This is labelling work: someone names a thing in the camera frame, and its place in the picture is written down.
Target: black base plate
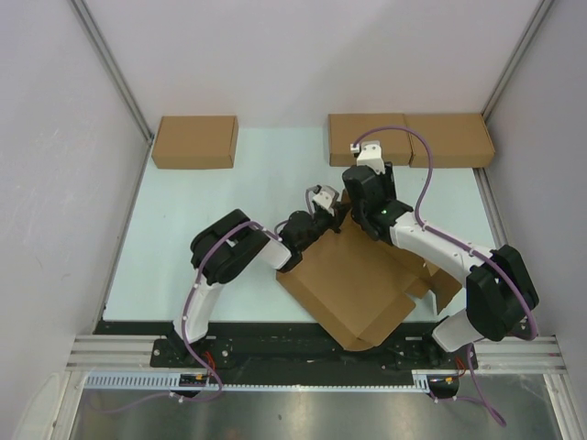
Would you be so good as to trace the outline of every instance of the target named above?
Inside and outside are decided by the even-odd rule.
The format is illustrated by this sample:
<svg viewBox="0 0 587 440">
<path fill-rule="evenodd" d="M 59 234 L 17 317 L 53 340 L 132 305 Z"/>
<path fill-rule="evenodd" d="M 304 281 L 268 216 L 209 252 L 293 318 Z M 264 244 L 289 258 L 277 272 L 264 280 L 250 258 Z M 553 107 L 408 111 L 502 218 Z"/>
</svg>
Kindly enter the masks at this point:
<svg viewBox="0 0 587 440">
<path fill-rule="evenodd" d="M 441 353 L 421 339 L 433 328 L 430 323 L 401 324 L 380 346 L 351 352 L 319 324 L 210 323 L 207 337 L 194 349 L 208 351 L 222 380 L 235 385 L 411 385 L 413 369 L 456 369 L 455 356 L 466 359 L 464 349 Z M 170 339 L 155 341 L 150 365 L 199 367 L 176 347 Z"/>
</svg>

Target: flattened cardboard box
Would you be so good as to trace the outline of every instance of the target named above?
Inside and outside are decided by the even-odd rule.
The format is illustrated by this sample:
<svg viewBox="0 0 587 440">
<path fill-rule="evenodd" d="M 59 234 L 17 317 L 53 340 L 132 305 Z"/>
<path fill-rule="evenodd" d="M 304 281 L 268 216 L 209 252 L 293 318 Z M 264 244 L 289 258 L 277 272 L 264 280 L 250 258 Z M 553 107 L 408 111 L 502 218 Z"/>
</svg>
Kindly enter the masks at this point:
<svg viewBox="0 0 587 440">
<path fill-rule="evenodd" d="M 350 215 L 341 231 L 327 231 L 277 280 L 343 348 L 361 351 L 381 344 L 414 310 L 407 292 L 422 297 L 432 285 L 372 241 Z M 422 268 L 417 264 L 413 270 Z"/>
<path fill-rule="evenodd" d="M 331 167 L 350 167 L 357 160 L 350 152 L 352 144 L 363 133 L 382 126 L 405 126 L 404 115 L 386 114 L 346 114 L 328 115 L 328 144 Z M 393 165 L 408 165 L 412 158 L 412 147 L 407 133 L 397 130 L 373 133 L 365 140 L 379 140 L 383 160 Z"/>
<path fill-rule="evenodd" d="M 157 168 L 232 168 L 238 137 L 236 116 L 164 116 L 152 157 Z"/>
<path fill-rule="evenodd" d="M 405 115 L 408 127 L 421 134 L 432 150 L 435 168 L 482 168 L 495 155 L 492 140 L 479 114 Z M 410 135 L 412 168 L 427 168 L 424 145 Z"/>
</svg>

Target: white cable holder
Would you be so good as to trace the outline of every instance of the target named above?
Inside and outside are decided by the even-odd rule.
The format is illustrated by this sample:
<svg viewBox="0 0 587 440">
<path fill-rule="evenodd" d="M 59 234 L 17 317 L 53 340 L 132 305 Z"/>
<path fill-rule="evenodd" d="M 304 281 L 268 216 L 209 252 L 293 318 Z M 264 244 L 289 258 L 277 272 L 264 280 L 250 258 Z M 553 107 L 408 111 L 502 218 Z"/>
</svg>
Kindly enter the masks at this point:
<svg viewBox="0 0 587 440">
<path fill-rule="evenodd" d="M 375 171 L 375 174 L 385 173 L 385 163 L 382 158 L 382 147 L 379 140 L 366 140 L 360 143 L 360 148 L 350 146 L 350 151 L 357 154 L 357 166 L 365 165 Z"/>
<path fill-rule="evenodd" d="M 327 211 L 330 215 L 334 215 L 334 204 L 337 202 L 340 194 L 331 186 L 321 186 L 318 194 L 312 197 L 312 202 L 320 208 Z"/>
</svg>

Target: open cardboard box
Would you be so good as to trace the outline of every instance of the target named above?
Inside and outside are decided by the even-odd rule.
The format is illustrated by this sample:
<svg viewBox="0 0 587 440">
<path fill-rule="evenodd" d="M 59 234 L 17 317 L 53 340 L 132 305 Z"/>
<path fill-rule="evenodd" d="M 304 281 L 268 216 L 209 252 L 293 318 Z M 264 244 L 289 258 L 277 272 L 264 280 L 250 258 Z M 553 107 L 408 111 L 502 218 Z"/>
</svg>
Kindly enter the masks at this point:
<svg viewBox="0 0 587 440">
<path fill-rule="evenodd" d="M 408 294 L 437 296 L 440 312 L 460 290 L 444 270 L 417 255 L 372 241 L 347 215 L 278 282 L 350 351 L 376 347 L 415 308 Z"/>
</svg>

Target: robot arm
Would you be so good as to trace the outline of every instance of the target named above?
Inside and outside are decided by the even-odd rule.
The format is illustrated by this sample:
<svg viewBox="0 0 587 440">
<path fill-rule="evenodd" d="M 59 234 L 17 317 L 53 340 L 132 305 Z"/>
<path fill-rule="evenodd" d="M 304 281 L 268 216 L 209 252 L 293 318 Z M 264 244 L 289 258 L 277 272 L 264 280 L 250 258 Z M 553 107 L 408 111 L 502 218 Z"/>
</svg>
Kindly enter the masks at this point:
<svg viewBox="0 0 587 440">
<path fill-rule="evenodd" d="M 383 162 L 379 143 L 364 142 L 356 154 L 357 166 L 342 176 L 353 220 L 372 239 L 427 259 L 467 289 L 467 309 L 435 328 L 432 336 L 436 342 L 452 352 L 484 337 L 501 341 L 525 313 L 512 290 L 480 256 L 507 274 L 533 310 L 538 297 L 519 252 L 507 245 L 495 250 L 472 243 L 467 244 L 471 248 L 467 251 L 455 244 L 460 240 L 449 241 L 431 233 L 429 229 L 438 229 L 428 223 L 421 226 L 412 207 L 397 200 L 392 165 Z"/>
<path fill-rule="evenodd" d="M 337 200 L 338 193 L 329 187 L 319 187 L 313 201 L 318 208 L 314 214 L 292 213 L 277 237 L 251 222 L 239 209 L 225 215 L 197 235 L 192 241 L 192 265 L 198 274 L 198 284 L 190 292 L 187 309 L 175 319 L 178 337 L 185 336 L 189 344 L 198 341 L 208 331 L 210 315 L 225 284 L 233 281 L 254 258 L 261 258 L 275 270 L 291 270 L 302 260 L 302 253 L 328 229 L 338 232 L 347 206 Z M 236 231 L 218 245 L 222 237 Z"/>
</svg>

